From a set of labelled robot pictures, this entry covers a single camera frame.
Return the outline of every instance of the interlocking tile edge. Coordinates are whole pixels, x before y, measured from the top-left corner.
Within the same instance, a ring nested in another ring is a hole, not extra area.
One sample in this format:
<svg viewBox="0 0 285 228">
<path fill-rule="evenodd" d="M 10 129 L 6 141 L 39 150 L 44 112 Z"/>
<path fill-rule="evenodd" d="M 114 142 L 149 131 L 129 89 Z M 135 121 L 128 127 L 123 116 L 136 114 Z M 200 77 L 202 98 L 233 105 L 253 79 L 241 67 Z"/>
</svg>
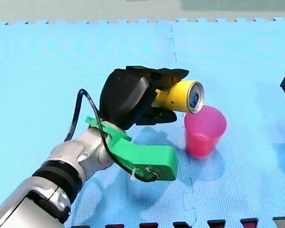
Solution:
<svg viewBox="0 0 285 228">
<path fill-rule="evenodd" d="M 166 19 L 158 19 L 156 21 L 149 21 L 148 19 L 138 19 L 136 21 L 129 21 L 126 19 L 119 19 L 117 21 L 108 21 L 108 20 L 97 20 L 97 21 L 88 21 L 88 20 L 78 20 L 75 22 L 67 21 L 67 20 L 57 20 L 54 22 L 49 22 L 48 20 L 36 20 L 36 21 L 27 21 L 27 20 L 20 20 L 16 22 L 8 22 L 8 21 L 0 21 L 0 26 L 7 26 L 7 25 L 26 25 L 26 24 L 112 24 L 112 23 L 185 23 L 185 22 L 265 22 L 265 21 L 285 21 L 284 17 L 274 17 L 271 20 L 265 18 L 254 18 L 253 20 L 247 20 L 246 18 L 235 18 L 233 20 L 227 20 L 226 18 L 216 18 L 214 21 L 209 21 L 207 18 L 197 18 L 195 20 L 189 20 L 188 18 L 177 18 L 175 21 L 169 21 Z"/>
</svg>

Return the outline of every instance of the blue foam mat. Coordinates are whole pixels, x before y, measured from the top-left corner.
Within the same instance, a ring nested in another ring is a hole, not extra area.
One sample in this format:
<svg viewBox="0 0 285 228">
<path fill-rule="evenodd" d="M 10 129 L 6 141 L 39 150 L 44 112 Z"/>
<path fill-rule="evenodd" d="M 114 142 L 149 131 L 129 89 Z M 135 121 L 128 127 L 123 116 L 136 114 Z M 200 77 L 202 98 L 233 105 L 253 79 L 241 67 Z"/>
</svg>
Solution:
<svg viewBox="0 0 285 228">
<path fill-rule="evenodd" d="M 258 218 L 273 228 L 285 217 L 285 21 L 0 23 L 0 204 L 64 139 L 77 91 L 98 105 L 115 68 L 185 68 L 220 109 L 228 129 L 214 153 L 194 160 L 184 151 L 183 114 L 175 123 L 132 127 L 136 143 L 177 148 L 174 182 L 140 183 L 116 165 L 98 172 L 72 206 L 66 227 L 140 223 L 173 227 L 186 221 Z M 83 105 L 76 136 L 91 113 Z"/>
</svg>

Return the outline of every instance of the green gripper attachment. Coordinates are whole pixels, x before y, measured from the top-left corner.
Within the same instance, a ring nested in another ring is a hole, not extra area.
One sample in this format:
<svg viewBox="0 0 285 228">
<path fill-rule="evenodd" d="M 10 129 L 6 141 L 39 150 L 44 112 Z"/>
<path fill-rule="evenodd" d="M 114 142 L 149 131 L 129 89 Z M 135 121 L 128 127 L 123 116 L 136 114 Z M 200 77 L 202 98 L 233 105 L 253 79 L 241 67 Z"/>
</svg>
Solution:
<svg viewBox="0 0 285 228">
<path fill-rule="evenodd" d="M 99 128 L 97 120 L 87 117 L 85 120 L 91 127 Z M 108 147 L 114 157 L 130 171 L 135 169 L 136 175 L 150 177 L 158 175 L 158 181 L 176 179 L 178 159 L 171 146 L 136 145 L 125 133 L 102 123 L 105 133 L 110 136 Z"/>
</svg>

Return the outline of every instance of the black cable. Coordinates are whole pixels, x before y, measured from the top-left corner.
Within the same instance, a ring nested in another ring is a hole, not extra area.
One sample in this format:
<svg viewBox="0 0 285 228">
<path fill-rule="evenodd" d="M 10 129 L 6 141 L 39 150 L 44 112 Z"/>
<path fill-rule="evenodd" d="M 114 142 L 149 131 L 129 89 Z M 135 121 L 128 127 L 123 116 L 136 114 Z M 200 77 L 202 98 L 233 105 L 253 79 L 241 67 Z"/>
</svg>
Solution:
<svg viewBox="0 0 285 228">
<path fill-rule="evenodd" d="M 112 160 L 117 164 L 119 165 L 122 169 L 124 169 L 127 173 L 131 174 L 132 175 L 132 171 L 127 169 L 122 163 L 120 163 L 118 161 L 118 159 L 115 158 L 115 155 L 110 151 L 107 143 L 106 143 L 106 140 L 105 140 L 105 133 L 104 133 L 104 130 L 103 130 L 103 126 L 101 124 L 101 121 L 100 121 L 100 118 L 99 118 L 99 111 L 98 109 L 96 108 L 96 105 L 94 104 L 92 98 L 90 97 L 89 93 L 84 90 L 84 89 L 80 89 L 78 91 L 78 94 L 77 94 L 77 99 L 76 99 L 76 104 L 75 104 L 75 110 L 74 110 L 74 115 L 73 115 L 73 120 L 72 120 L 72 123 L 71 123 L 71 126 L 70 126 L 70 129 L 67 133 L 67 136 L 65 138 L 65 142 L 66 141 L 69 141 L 72 139 L 73 135 L 74 135 L 74 132 L 75 132 L 75 129 L 76 129 L 76 126 L 77 126 L 77 122 L 78 122 L 78 118 L 79 118 L 79 113 L 80 113 L 80 108 L 81 108 L 81 103 L 82 103 L 82 97 L 83 95 L 88 99 L 94 113 L 95 113 L 95 118 L 97 120 L 97 124 L 98 124 L 98 127 L 99 127 L 99 130 L 100 130 L 100 135 L 101 135 L 101 139 L 103 141 L 103 144 L 104 144 L 104 148 L 105 150 L 108 152 L 108 154 L 110 155 L 110 157 L 112 158 Z M 152 177 L 149 178 L 149 179 L 144 179 L 138 175 L 136 175 L 136 173 L 134 174 L 135 178 L 137 178 L 138 180 L 140 181 L 143 181 L 143 182 L 153 182 L 153 181 L 156 181 L 157 180 L 157 176 L 155 174 L 152 174 Z"/>
</svg>

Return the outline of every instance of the metal can top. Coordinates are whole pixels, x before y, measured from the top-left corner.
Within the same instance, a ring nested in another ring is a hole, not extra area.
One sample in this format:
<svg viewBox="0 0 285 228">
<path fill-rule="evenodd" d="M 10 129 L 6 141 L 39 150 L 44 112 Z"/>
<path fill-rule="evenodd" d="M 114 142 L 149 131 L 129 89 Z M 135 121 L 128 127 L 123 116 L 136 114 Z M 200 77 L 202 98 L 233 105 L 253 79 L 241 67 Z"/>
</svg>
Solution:
<svg viewBox="0 0 285 228">
<path fill-rule="evenodd" d="M 200 82 L 192 83 L 187 94 L 188 110 L 195 114 L 198 113 L 204 105 L 204 88 Z"/>
</svg>

